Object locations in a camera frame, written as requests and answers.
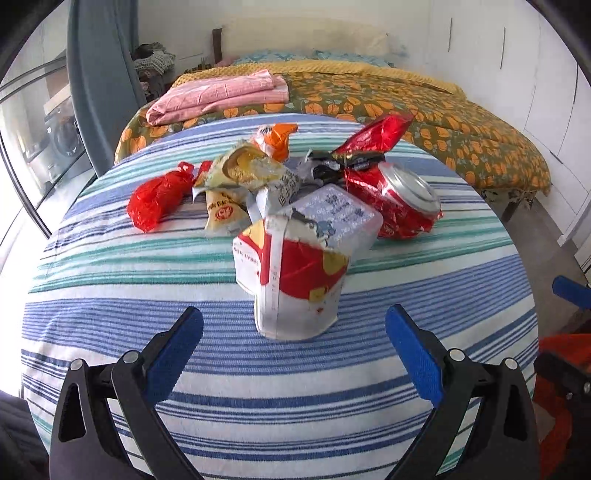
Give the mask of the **crushed red soda can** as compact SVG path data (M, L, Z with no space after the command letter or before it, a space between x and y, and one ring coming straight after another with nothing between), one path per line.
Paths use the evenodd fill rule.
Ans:
M378 237L406 240L432 230L443 217L435 190L414 172L386 161L366 170L346 168L346 190L378 211Z

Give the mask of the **red plastic bag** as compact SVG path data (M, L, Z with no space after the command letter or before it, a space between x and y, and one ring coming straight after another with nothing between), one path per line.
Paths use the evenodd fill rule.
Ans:
M195 180L207 174L211 164L211 160L204 161L197 168L180 162L175 169L138 186L126 209L132 224L142 232L154 230L190 194Z

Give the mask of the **red white paper cup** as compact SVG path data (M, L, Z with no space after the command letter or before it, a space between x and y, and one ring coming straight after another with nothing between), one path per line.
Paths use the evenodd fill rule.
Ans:
M287 217L270 215L232 240L235 280L254 297L256 330L301 341L338 319L349 256L287 237Z

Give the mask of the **red foil snack wrapper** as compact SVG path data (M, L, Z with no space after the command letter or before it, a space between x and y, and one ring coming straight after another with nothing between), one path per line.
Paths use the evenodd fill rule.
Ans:
M357 131L332 152L337 155L356 152L386 153L401 140L414 119L412 114L383 115Z

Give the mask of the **yellow green snack wrapper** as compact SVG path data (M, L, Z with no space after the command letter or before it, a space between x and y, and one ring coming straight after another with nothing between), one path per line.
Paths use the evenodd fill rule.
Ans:
M242 195L229 189L205 192L208 236L235 236L250 225L249 213L243 206Z

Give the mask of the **black foil wrapper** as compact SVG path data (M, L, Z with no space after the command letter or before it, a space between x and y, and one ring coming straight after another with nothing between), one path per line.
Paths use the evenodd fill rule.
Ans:
M311 179L322 184L339 183L344 179L346 169L365 171L385 160L385 154L377 151L339 154L321 150L311 150L304 159Z

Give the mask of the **yellow snack bag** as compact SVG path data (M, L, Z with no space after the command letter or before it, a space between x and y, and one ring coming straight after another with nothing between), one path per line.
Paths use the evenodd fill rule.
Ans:
M205 192L238 195L256 219L280 211L301 187L301 177L247 142L202 163L192 186L192 199Z

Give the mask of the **orange white snack wrapper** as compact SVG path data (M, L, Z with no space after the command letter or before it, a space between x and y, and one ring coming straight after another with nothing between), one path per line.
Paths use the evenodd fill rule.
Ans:
M297 124L279 123L260 127L249 143L277 162L286 161L290 155L290 134L297 132Z

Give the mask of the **red trash bag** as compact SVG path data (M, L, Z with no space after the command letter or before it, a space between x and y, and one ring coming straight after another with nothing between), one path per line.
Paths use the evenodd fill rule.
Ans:
M534 403L554 419L540 442L543 479L590 477L590 336L543 339L534 362Z

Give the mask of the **striped blue green cloth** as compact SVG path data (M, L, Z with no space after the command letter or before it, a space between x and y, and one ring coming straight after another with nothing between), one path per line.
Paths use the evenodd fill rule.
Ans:
M409 240L294 256L297 241L352 238L360 211L337 192L283 220L204 231L188 198L152 232L127 205L143 182L228 153L276 116L221 120L162 139L80 194L45 248L23 319L24 396L44 445L76 359L116 361L169 329L187 307L204 334L157 412L208 479L382 479L431 412L386 330L394 304L464 360L512 359L536 381L538 322L518 251L501 221L454 170L400 142L386 156L442 218Z

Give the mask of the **yellow textured blanket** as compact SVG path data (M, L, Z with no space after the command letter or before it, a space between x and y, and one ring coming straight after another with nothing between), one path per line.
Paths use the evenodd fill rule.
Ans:
M199 70L193 73L180 75L172 84L172 87L180 86L186 82L218 77L233 77L256 73L267 70L273 75L294 73L322 73L332 75L352 74L366 75L381 78L401 80L404 83L429 87L451 95L466 99L464 90L453 82L446 82L428 75L393 67L378 67L363 62L349 62L341 60L290 60L280 62L247 63L214 67L207 70Z

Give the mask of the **blue floral pillow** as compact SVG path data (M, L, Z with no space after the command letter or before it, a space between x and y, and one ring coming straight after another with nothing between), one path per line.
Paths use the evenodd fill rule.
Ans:
M377 67L393 67L392 62L380 56L361 55L356 53L338 53L324 50L315 50L310 54L301 54L277 50L261 50L240 56L231 61L231 65L242 65L249 63L269 63L291 60L335 60L356 63L367 63Z

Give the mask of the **folded pink striped blanket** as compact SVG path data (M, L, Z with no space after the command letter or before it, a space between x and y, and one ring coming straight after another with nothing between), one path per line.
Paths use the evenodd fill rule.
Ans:
M269 70L185 82L172 87L145 113L150 126L162 126L200 115L266 103L287 103L287 82Z

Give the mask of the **grey blue curtain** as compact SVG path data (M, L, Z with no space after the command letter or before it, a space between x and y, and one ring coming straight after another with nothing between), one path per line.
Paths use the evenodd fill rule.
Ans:
M86 154L99 177L113 166L124 127L145 104L131 59L137 46L135 1L70 3L66 45L70 93Z

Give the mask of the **pile of clothes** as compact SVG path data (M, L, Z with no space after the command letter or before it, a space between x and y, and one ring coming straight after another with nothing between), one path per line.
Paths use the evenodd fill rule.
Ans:
M131 53L135 71L141 82L161 77L171 70L176 56L167 51L159 42L140 44Z

